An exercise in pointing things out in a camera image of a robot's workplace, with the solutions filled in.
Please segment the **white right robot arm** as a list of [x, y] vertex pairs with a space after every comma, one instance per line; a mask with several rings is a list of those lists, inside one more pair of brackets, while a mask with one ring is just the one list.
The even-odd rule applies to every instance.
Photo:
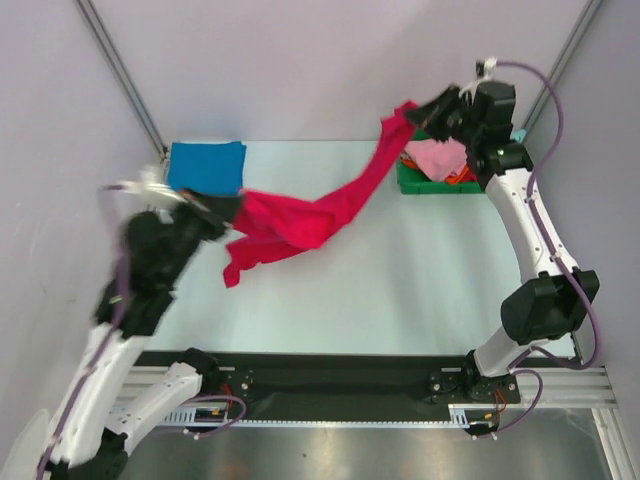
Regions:
[[526, 148], [511, 137], [514, 85], [481, 82], [473, 93], [456, 85], [406, 112], [436, 141], [456, 140], [481, 190], [496, 208], [514, 249], [521, 285], [501, 304], [501, 325], [465, 358], [459, 391], [473, 401], [493, 394], [514, 367], [550, 341], [578, 331], [600, 283], [565, 249], [542, 202]]

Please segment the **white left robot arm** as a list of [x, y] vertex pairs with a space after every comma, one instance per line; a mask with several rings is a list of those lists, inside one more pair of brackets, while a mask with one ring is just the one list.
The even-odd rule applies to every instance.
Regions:
[[81, 363], [48, 427], [37, 479], [116, 479], [138, 446], [177, 407], [194, 400], [235, 403], [216, 359], [190, 348], [126, 410], [112, 407], [129, 371], [175, 300], [175, 286], [205, 242], [232, 227], [244, 198], [154, 184], [137, 189], [151, 209], [116, 228], [113, 277], [92, 315]]

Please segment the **magenta t shirt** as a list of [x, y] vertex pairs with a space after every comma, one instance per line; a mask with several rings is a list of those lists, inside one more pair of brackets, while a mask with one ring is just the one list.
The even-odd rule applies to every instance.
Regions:
[[407, 101], [383, 119], [376, 149], [361, 174], [317, 200], [245, 190], [233, 222], [244, 236], [226, 245], [230, 261], [223, 271], [225, 286], [237, 286], [241, 273], [258, 265], [319, 249], [351, 223], [413, 139], [415, 127], [405, 114], [416, 107]]

